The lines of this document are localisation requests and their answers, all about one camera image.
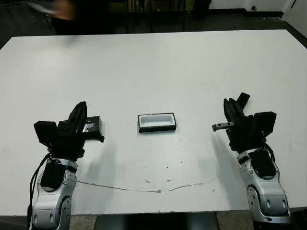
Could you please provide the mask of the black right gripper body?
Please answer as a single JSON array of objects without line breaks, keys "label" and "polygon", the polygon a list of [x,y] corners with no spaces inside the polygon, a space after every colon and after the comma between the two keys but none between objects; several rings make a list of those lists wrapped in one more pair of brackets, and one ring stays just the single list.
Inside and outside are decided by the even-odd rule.
[{"label": "black right gripper body", "polygon": [[231,150],[244,152],[260,149],[267,136],[267,123],[260,116],[249,115],[238,117],[234,121],[212,125],[213,131],[225,129]]}]

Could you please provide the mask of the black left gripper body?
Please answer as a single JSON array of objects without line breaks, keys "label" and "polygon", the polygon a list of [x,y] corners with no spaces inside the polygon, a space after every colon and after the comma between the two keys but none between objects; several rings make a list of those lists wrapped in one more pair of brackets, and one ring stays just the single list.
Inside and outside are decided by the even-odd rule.
[{"label": "black left gripper body", "polygon": [[77,138],[61,138],[56,146],[49,147],[52,158],[66,159],[76,162],[84,155],[86,141],[104,142],[102,135],[102,121],[99,116],[87,117],[82,133]]}]

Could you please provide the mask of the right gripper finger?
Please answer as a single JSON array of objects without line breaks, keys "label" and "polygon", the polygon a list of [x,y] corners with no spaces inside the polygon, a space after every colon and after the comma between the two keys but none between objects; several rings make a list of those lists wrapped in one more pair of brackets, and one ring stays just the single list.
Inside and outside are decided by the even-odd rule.
[{"label": "right gripper finger", "polygon": [[238,98],[236,101],[236,120],[239,117],[244,117],[243,109],[248,102],[248,97]]},{"label": "right gripper finger", "polygon": [[236,101],[233,98],[224,99],[224,115],[228,122],[236,121]]}]

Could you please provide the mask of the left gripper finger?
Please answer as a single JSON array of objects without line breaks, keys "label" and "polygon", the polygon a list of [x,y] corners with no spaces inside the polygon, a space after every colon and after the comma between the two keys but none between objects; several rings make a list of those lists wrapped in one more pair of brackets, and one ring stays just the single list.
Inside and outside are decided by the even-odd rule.
[{"label": "left gripper finger", "polygon": [[75,108],[73,109],[73,111],[70,113],[70,116],[68,118],[68,128],[69,128],[69,131],[75,131],[75,121],[76,121],[76,118],[75,118],[75,114],[76,114],[76,106]]},{"label": "left gripper finger", "polygon": [[80,102],[76,106],[75,114],[75,133],[82,133],[85,121],[87,117],[87,105],[86,102]]}]

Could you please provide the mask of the person hand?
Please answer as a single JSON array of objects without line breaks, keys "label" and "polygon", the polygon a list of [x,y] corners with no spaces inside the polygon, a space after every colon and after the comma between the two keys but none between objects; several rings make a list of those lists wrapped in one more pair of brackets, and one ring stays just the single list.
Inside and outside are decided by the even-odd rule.
[{"label": "person hand", "polygon": [[54,6],[56,18],[68,21],[76,19],[75,6],[71,0],[56,0]]}]

